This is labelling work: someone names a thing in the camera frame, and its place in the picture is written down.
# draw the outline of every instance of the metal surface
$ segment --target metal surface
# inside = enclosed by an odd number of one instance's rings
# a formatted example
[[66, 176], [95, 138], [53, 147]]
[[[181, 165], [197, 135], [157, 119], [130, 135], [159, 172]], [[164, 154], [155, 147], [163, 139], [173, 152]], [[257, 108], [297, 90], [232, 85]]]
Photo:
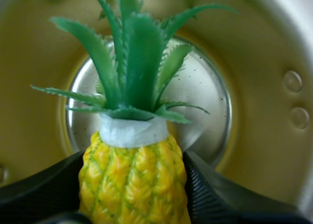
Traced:
[[[170, 41], [166, 52], [184, 43], [181, 39]], [[73, 92], [95, 93], [98, 75], [90, 58], [83, 62], [72, 85]], [[201, 106], [210, 115], [191, 108], [177, 108], [192, 121], [191, 124], [176, 124], [176, 139], [180, 147], [201, 155], [208, 163], [217, 164], [222, 157], [231, 124], [231, 104], [217, 67], [199, 50], [190, 52], [184, 66], [166, 89], [164, 99], [183, 101]], [[68, 100], [71, 108], [83, 105], [73, 99]], [[67, 112], [67, 130], [73, 150], [85, 150], [90, 144], [91, 135], [100, 129], [100, 116], [81, 112]]]
[[[231, 129], [216, 169], [311, 215], [313, 0], [145, 1], [158, 18], [206, 2], [240, 11], [205, 11], [179, 33], [211, 58], [229, 91]], [[63, 15], [107, 35], [99, 12], [95, 0], [0, 0], [1, 185], [72, 153], [66, 101], [29, 85], [69, 89], [87, 60], [76, 39], [48, 19]]]

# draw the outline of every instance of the pineapple crown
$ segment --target pineapple crown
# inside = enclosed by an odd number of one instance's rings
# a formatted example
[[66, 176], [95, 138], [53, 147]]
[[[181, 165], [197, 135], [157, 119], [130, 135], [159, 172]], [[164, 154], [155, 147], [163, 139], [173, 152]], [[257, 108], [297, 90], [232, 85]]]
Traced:
[[97, 1], [102, 7], [100, 18], [106, 18], [112, 30], [114, 54], [108, 41], [97, 35], [94, 29], [62, 17], [52, 17], [51, 21], [76, 37], [89, 53], [99, 76], [98, 94], [32, 88], [87, 105], [83, 108], [67, 106], [68, 110], [101, 112], [119, 119], [148, 120], [158, 116], [172, 122], [188, 123], [183, 115], [169, 110], [178, 106], [194, 107], [208, 113], [188, 103], [162, 101], [162, 93], [192, 47], [179, 45], [166, 55], [164, 50], [178, 29], [197, 13], [206, 9], [234, 10], [216, 4], [196, 6], [159, 21], [141, 12], [143, 2], [139, 0], [116, 0], [120, 17], [105, 0]]

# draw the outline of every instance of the pineapple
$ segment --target pineapple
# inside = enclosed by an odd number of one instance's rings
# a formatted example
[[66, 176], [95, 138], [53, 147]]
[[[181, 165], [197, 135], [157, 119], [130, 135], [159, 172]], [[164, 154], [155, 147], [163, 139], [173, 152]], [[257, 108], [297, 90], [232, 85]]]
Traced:
[[79, 22], [53, 17], [57, 27], [75, 36], [93, 60], [99, 80], [95, 95], [32, 88], [86, 105], [69, 111], [98, 113], [101, 128], [91, 137], [79, 172], [80, 210], [94, 224], [189, 224], [186, 171], [182, 152], [167, 121], [188, 123], [170, 109], [188, 106], [167, 102], [162, 93], [192, 50], [179, 45], [164, 50], [175, 32], [198, 12], [222, 5], [191, 8], [161, 21], [141, 12], [138, 0], [117, 0], [118, 17], [98, 0], [112, 29], [114, 54], [107, 41]]

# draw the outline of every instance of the toy pineapple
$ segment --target toy pineapple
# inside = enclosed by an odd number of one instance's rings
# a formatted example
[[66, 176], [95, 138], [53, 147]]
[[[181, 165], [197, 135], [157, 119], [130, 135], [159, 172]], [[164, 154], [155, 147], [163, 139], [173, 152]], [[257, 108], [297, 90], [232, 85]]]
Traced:
[[199, 6], [157, 21], [141, 13], [137, 0], [117, 0], [120, 18], [104, 0], [98, 2], [112, 29], [114, 55], [93, 29], [51, 19], [89, 53], [99, 75], [97, 94], [33, 87], [87, 105], [69, 111], [101, 115], [102, 126], [91, 137], [79, 173], [80, 210], [95, 224], [189, 224], [182, 152], [166, 121], [188, 123], [169, 109], [195, 106], [165, 102], [161, 96], [192, 47], [179, 45], [168, 55], [164, 50], [198, 12], [226, 7]]

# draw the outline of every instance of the metal bowl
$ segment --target metal bowl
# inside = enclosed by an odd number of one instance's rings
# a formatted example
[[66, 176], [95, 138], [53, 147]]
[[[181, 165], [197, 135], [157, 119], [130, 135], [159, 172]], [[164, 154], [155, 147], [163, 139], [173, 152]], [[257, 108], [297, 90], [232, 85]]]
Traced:
[[[163, 18], [212, 2], [240, 14], [205, 11], [184, 26], [171, 42], [196, 50], [166, 92], [210, 115], [177, 109], [193, 123], [171, 132], [231, 180], [311, 217], [313, 0], [145, 0], [144, 10]], [[30, 85], [93, 90], [86, 51], [49, 18], [109, 35], [99, 12], [96, 0], [0, 0], [0, 186], [88, 146], [97, 116], [66, 112], [66, 99]]]

